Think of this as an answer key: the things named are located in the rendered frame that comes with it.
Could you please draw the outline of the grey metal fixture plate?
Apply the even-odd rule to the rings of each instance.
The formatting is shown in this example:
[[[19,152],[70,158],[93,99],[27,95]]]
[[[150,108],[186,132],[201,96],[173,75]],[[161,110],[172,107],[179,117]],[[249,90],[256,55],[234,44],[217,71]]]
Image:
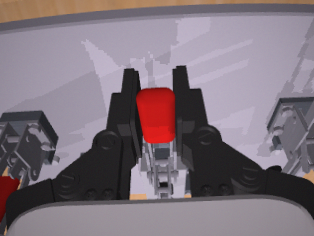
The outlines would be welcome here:
[[[0,117],[42,110],[58,138],[57,174],[106,129],[124,69],[141,90],[173,91],[172,69],[187,66],[208,122],[222,141],[267,169],[267,125],[279,98],[314,97],[314,4],[199,4],[115,9],[0,23]],[[28,185],[28,186],[29,186]]]

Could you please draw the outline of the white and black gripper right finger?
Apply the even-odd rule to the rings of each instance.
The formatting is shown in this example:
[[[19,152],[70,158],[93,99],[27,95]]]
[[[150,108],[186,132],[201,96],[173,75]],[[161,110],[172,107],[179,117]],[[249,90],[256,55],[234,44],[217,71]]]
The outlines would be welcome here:
[[[223,142],[220,131],[208,125],[201,88],[189,87],[186,65],[172,69],[172,79],[176,151],[188,167],[191,197],[273,195],[301,204],[314,219],[314,184],[310,180],[262,169]]]

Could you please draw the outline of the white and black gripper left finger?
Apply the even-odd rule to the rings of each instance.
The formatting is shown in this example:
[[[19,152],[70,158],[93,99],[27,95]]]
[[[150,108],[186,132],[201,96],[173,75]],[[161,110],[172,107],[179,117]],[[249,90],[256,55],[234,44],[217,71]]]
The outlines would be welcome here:
[[[140,90],[139,72],[124,69],[121,92],[111,95],[106,129],[95,135],[91,149],[56,178],[8,196],[7,230],[20,214],[43,204],[130,199],[131,169],[142,158],[143,133],[136,102]]]

